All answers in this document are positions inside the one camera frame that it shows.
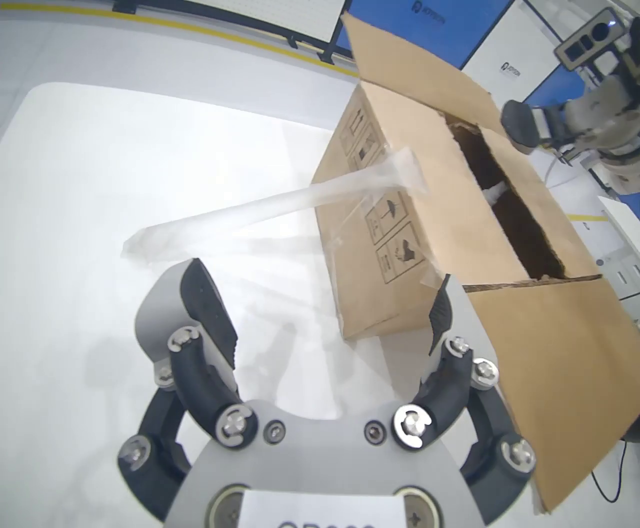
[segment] open cardboard box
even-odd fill
[[[361,81],[314,176],[410,147],[428,195],[316,209],[345,339],[428,326],[443,273],[465,286],[548,510],[640,413],[640,333],[489,93],[427,51],[344,16]],[[504,181],[492,208],[482,189]]]

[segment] label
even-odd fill
[[[384,154],[382,141],[363,106],[351,110],[339,138],[351,172],[373,165]]]
[[[238,528],[398,528],[402,497],[246,490]]]
[[[411,222],[376,250],[378,264],[385,284],[389,284],[422,261],[424,255],[418,246],[418,237]]]
[[[369,116],[363,107],[356,108],[349,114],[347,124],[340,132],[340,144],[347,156],[353,150],[353,146],[368,124]]]
[[[505,62],[500,66],[500,72],[511,79],[517,79],[520,77],[520,71],[511,66],[508,62]]]
[[[389,191],[366,214],[371,240],[376,245],[407,216],[400,191]]]

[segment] metal frame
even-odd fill
[[[196,326],[175,329],[185,320]],[[414,512],[422,506],[406,497],[429,490],[422,500],[451,525],[490,524],[526,486],[535,453],[515,432],[496,387],[497,368],[479,357],[493,360],[495,350],[451,275],[444,278],[429,320],[438,368],[425,373],[411,403],[389,402],[359,417],[304,419],[265,401],[244,403],[232,391],[219,365],[205,357],[209,341],[221,353],[233,352],[237,342],[218,288],[198,259],[172,266],[138,310],[136,337],[151,360],[159,358],[159,348],[170,355],[175,390],[157,390],[138,434],[123,444],[122,477],[167,528],[198,528],[203,518],[207,526],[218,526],[216,519],[227,515],[229,506],[239,514],[241,497],[229,505],[224,495],[224,508],[219,502],[229,489],[386,496],[404,490],[405,508]],[[222,355],[232,367],[234,355]],[[481,364],[491,364],[493,371],[479,370]],[[478,376],[486,378],[480,386],[474,383]],[[460,469],[440,437],[465,407],[477,442]],[[211,437],[193,467],[176,441],[185,412]],[[338,451],[344,455],[336,458]]]
[[[349,10],[352,1],[353,0],[344,1],[340,14]],[[270,22],[265,22],[264,20],[254,19],[232,11],[226,11],[224,9],[206,6],[196,2],[189,2],[187,0],[115,0],[113,3],[114,12],[126,13],[128,15],[135,15],[138,7],[149,7],[153,9],[186,13],[188,15],[220,20],[222,22],[229,22],[231,24],[237,24],[247,28],[257,29],[259,31],[265,31],[274,35],[280,35],[287,39],[287,42],[292,48],[297,49],[298,42],[303,42],[320,49],[321,52],[317,54],[319,59],[328,64],[333,64],[332,56],[334,53],[348,59],[353,59],[353,55],[350,50],[337,45],[338,37],[342,31],[342,19],[340,17],[333,29],[331,40],[329,42],[325,42],[324,40],[304,35],[303,33],[298,33],[297,31],[283,28],[282,26],[277,26]]]

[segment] white tabletop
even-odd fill
[[[0,524],[157,525],[115,457],[155,390],[133,321],[169,264],[135,266],[122,243],[141,227],[306,186],[330,135],[112,88],[29,93],[0,142]],[[238,332],[243,399],[332,419],[415,392],[430,332],[341,339],[313,211],[194,256]],[[186,419],[179,440],[193,461],[207,438]],[[457,461],[473,441],[448,443]]]

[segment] umbrella symbol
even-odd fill
[[[396,217],[396,205],[391,200],[387,200],[387,207],[389,208],[389,210],[385,214],[382,215],[382,218],[384,218],[389,213],[391,213],[391,218],[395,218]]]

